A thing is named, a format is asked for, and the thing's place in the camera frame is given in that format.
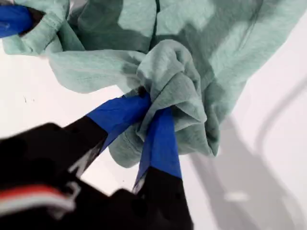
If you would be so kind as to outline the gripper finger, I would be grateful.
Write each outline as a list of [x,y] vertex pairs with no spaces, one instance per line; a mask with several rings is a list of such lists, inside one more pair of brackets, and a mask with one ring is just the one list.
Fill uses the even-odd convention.
[[142,149],[132,203],[146,230],[191,230],[174,121],[170,108],[157,111]]
[[0,5],[0,37],[24,35],[41,21],[44,12],[14,4]]
[[40,126],[35,171],[43,178],[65,172],[80,177],[97,156],[128,127],[141,120],[151,105],[146,91],[109,100],[73,123]]

